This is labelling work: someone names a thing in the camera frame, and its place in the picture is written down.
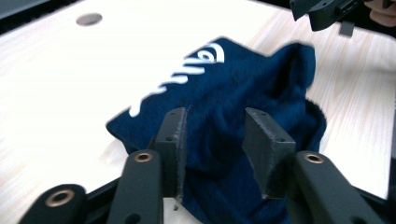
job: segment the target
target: printed logo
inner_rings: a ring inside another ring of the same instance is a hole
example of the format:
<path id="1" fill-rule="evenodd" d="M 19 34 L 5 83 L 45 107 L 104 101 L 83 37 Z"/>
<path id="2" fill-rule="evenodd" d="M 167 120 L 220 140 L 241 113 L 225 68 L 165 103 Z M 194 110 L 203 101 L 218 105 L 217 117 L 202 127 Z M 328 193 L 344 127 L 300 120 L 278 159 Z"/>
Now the printed logo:
<path id="1" fill-rule="evenodd" d="M 205 49 L 213 49 L 216 52 L 216 55 L 213 55 L 210 51 L 201 49 L 197 52 L 197 58 L 186 58 L 183 61 L 182 66 L 175 71 L 173 75 L 170 76 L 169 79 L 165 80 L 165 82 L 161 83 L 161 85 L 157 88 L 157 90 L 152 91 L 149 95 L 145 96 L 141 101 L 136 102 L 135 104 L 131 104 L 129 108 L 129 115 L 134 118 L 140 113 L 140 106 L 142 101 L 148 98 L 150 95 L 154 94 L 162 94 L 166 92 L 166 87 L 164 84 L 167 83 L 176 83 L 176 84 L 185 84 L 189 81 L 187 76 L 183 75 L 202 75 L 205 73 L 205 69 L 200 64 L 211 64 L 211 63 L 224 63 L 224 50 L 223 48 L 216 43 L 209 43 L 205 46 Z"/>

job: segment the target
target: wooden table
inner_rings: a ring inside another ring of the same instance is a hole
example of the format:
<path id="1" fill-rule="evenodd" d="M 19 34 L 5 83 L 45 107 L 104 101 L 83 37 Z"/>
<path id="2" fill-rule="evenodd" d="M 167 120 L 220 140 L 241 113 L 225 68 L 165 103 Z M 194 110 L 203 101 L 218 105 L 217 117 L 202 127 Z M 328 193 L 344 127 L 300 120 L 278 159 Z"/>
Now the wooden table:
<path id="1" fill-rule="evenodd" d="M 93 26 L 76 20 L 87 13 Z M 301 41 L 317 72 L 307 96 L 328 120 L 320 151 L 355 186 L 387 194 L 396 84 L 393 38 L 243 0 L 87 0 L 0 36 L 0 223 L 17 223 L 45 190 L 88 192 L 120 176 L 127 157 L 106 122 L 154 90 L 182 58 L 225 35 L 262 54 Z M 165 223 L 196 223 L 165 199 Z"/>

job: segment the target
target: towel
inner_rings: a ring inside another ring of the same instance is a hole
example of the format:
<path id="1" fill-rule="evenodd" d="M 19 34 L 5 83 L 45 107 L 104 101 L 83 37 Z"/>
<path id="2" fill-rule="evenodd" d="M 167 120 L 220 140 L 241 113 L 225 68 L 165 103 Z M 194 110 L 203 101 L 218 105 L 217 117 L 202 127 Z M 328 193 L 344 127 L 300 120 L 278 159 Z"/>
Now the towel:
<path id="1" fill-rule="evenodd" d="M 254 180 L 242 149 L 245 109 L 270 114 L 298 151 L 318 151 L 326 119 L 305 98 L 315 66 L 315 51 L 305 44 L 263 56 L 222 36 L 188 55 L 169 80 L 106 128 L 132 153 L 148 146 L 168 111 L 185 107 L 182 204 L 203 223 L 290 223 L 287 199 L 264 199 Z"/>

